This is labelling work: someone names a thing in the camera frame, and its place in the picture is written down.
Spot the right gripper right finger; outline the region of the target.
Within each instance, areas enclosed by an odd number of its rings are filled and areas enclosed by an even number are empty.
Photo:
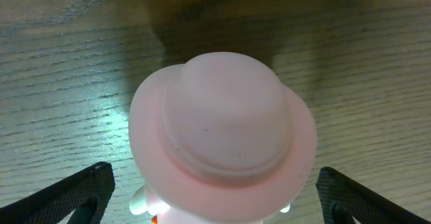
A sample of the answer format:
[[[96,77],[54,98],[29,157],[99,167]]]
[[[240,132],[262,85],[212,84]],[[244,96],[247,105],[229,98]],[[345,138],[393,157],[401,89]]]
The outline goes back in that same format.
[[[323,167],[316,182],[325,224],[430,224],[332,167]]]

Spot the pink duck toy with hat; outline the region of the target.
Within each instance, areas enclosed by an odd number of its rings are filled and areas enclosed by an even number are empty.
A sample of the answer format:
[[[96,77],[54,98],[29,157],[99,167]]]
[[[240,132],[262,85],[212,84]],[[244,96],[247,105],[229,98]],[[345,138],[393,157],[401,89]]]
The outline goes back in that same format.
[[[145,183],[132,214],[158,223],[262,223],[311,174],[317,131],[304,101],[262,62],[211,52],[137,88],[129,142]]]

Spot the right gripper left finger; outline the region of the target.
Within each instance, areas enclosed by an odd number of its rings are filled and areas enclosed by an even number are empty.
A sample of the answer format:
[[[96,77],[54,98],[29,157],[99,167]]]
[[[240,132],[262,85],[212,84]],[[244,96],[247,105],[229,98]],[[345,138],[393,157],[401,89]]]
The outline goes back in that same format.
[[[2,223],[99,224],[114,192],[112,165],[100,161],[1,208]]]

